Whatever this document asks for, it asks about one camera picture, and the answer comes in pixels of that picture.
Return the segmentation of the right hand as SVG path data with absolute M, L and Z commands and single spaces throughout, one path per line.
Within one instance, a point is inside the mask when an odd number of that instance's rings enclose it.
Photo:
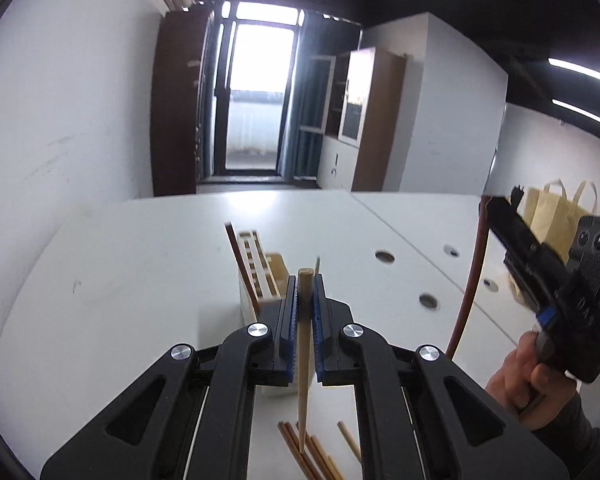
M 552 422 L 577 392 L 573 379 L 539 362 L 538 336 L 524 333 L 486 384 L 486 392 L 531 431 Z

